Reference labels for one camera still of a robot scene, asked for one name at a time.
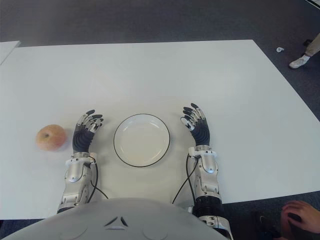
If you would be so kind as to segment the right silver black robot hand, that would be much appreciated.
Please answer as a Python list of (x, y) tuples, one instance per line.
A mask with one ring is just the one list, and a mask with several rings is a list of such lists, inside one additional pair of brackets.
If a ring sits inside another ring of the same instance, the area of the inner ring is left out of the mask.
[(211, 136), (207, 118), (198, 105), (195, 103), (190, 105), (191, 107), (183, 107), (184, 116), (180, 120), (191, 133), (195, 146), (209, 146)]

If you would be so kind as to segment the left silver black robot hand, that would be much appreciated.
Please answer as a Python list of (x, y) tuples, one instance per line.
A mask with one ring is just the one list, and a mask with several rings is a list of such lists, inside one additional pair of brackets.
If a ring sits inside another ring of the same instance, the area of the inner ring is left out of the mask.
[(77, 121), (73, 137), (72, 137), (72, 150), (73, 153), (88, 153), (92, 140), (103, 125), (103, 115), (95, 114), (95, 110), (89, 110), (80, 116)]

